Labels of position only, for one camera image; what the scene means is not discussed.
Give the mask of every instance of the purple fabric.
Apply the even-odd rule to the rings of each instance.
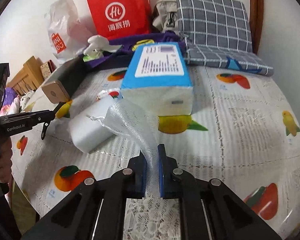
[[[18,94],[13,90],[13,88],[6,88],[6,93],[3,100],[2,106],[9,106],[13,100],[18,96]]]
[[[183,41],[180,41],[180,37],[176,35],[173,31],[166,31],[165,33],[150,33],[150,34],[141,34],[141,35],[132,35],[124,38],[114,39],[109,41],[110,45],[122,45],[121,49],[119,49],[115,53],[103,52],[104,57],[98,58],[95,60],[91,60],[86,62],[86,66],[90,69],[95,68],[101,63],[105,62],[111,57],[121,56],[133,54],[132,47],[138,42],[142,40],[154,40],[155,42],[169,42],[174,41],[178,42],[180,50],[182,53],[186,52],[186,44]]]

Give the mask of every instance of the fruit print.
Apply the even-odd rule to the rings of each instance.
[[[18,142],[17,142],[17,149],[20,150],[20,155],[21,156],[23,155],[23,152],[26,148],[27,142],[28,142],[28,137],[26,137],[25,135],[22,136],[20,138],[20,140],[18,140]]]
[[[118,98],[119,92],[112,91],[112,92],[109,93],[109,95],[111,95],[113,98]]]
[[[64,192],[74,190],[86,178],[94,178],[90,171],[81,171],[75,165],[66,166],[57,171],[54,184]]]
[[[275,183],[260,187],[243,200],[264,220],[272,219],[278,212],[278,188]]]
[[[31,104],[29,104],[29,106],[27,106],[27,107],[25,108],[24,111],[25,111],[26,113],[32,112],[32,109],[33,109],[33,107],[34,107],[35,102],[36,102],[36,101],[34,101],[34,102],[32,102]]]
[[[242,88],[250,89],[250,84],[248,79],[242,75],[222,73],[217,75],[217,79],[224,83],[237,82]]]
[[[74,190],[86,178],[94,178],[90,171],[78,171],[71,180],[71,190]]]
[[[300,132],[300,128],[297,126],[296,122],[293,119],[292,114],[289,111],[283,111],[283,124],[286,127],[286,135],[292,134],[293,137],[297,135],[297,132]]]
[[[182,133],[185,130],[208,131],[207,128],[192,120],[191,115],[159,116],[158,130],[167,134]]]
[[[58,112],[56,112],[56,118],[70,118],[70,114],[69,114],[69,109],[70,106],[72,104],[72,100],[69,102],[66,102],[63,106],[61,106],[61,108],[58,110]]]
[[[30,201],[29,194],[28,194],[28,192],[27,192],[25,189],[22,190],[22,193],[23,193],[23,195],[26,197],[26,199],[27,199],[28,201]]]
[[[57,173],[54,176],[54,185],[56,187],[64,192],[68,192],[71,190],[71,180],[67,177],[61,177],[60,173],[65,169],[66,167],[61,168],[57,171]]]
[[[110,76],[108,76],[108,81],[118,81],[120,79],[124,78],[124,75],[126,74],[127,70],[122,70],[116,73],[111,74]]]

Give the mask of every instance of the wooden headboard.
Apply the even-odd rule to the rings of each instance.
[[[250,0],[250,29],[252,51],[257,54],[263,25],[264,0]]]
[[[36,90],[43,81],[40,65],[32,56],[6,87],[13,88],[18,95],[22,96],[30,90]]]

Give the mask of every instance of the tissue pack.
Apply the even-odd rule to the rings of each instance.
[[[158,116],[191,114],[193,86],[178,43],[139,46],[122,81],[121,93]]]

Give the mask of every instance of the red paper bag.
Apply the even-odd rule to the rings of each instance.
[[[99,35],[109,40],[151,33],[150,0],[87,0]]]

